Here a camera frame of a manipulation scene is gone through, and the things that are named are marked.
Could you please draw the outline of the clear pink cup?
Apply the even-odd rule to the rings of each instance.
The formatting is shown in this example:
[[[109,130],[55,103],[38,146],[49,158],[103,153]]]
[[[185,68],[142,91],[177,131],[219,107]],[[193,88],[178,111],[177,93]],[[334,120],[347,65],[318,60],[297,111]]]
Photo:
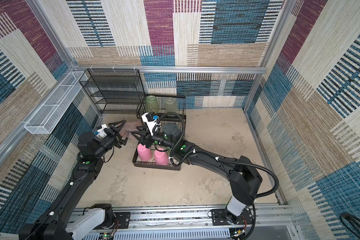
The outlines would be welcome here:
[[[120,131],[120,135],[123,138],[131,138],[133,137],[131,132],[137,131],[137,127],[140,125],[141,125],[140,122],[126,122]]]

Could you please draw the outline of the opaque pink cup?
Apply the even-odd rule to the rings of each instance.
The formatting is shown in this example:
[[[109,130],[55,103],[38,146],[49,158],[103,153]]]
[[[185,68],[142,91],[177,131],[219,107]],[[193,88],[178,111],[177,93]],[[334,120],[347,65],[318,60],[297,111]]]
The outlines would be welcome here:
[[[157,150],[155,150],[155,163],[159,166],[167,166],[169,164],[170,160],[168,157],[167,152],[162,149],[159,148]]]

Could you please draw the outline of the pale frosted green cup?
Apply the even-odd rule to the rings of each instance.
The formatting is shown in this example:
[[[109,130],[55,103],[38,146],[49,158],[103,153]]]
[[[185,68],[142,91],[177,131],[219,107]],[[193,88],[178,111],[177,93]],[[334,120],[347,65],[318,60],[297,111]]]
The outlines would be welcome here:
[[[166,113],[178,113],[179,112],[176,98],[167,97],[165,99],[165,110],[166,110]]]

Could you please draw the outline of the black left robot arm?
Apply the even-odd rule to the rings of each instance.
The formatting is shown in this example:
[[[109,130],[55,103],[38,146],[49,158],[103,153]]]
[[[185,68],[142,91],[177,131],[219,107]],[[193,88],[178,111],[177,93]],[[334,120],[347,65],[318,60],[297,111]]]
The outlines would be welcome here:
[[[98,177],[108,151],[126,145],[120,131],[126,120],[104,124],[79,136],[77,164],[72,176],[51,206],[33,223],[25,224],[21,240],[81,240],[96,228],[111,229],[116,217],[110,204],[99,204],[70,223],[69,219],[85,191]]]

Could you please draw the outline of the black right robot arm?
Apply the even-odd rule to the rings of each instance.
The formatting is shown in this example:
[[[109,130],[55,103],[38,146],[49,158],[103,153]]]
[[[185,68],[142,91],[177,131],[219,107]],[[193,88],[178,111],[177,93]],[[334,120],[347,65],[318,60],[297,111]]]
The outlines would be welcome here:
[[[238,224],[243,211],[252,206],[262,184],[259,173],[261,166],[253,164],[247,157],[239,159],[219,156],[208,152],[185,139],[185,128],[175,123],[162,127],[139,126],[132,132],[139,143],[145,147],[163,147],[174,167],[182,164],[195,165],[217,173],[226,178],[231,187],[232,197],[222,212],[223,220],[229,224]]]

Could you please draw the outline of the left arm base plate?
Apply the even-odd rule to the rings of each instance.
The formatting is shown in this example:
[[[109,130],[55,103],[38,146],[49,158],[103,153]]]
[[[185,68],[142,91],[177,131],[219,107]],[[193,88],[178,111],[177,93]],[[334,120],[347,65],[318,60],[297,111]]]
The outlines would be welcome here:
[[[114,212],[112,217],[106,214],[105,221],[95,227],[94,230],[127,229],[129,227],[130,217],[130,212]]]

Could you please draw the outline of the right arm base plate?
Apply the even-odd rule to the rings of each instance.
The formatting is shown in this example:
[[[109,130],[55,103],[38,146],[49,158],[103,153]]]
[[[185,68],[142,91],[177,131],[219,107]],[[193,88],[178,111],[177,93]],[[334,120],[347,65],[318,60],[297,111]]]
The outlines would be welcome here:
[[[244,209],[240,216],[234,216],[227,209],[212,209],[208,212],[214,226],[223,225],[252,225],[253,213],[250,209]]]

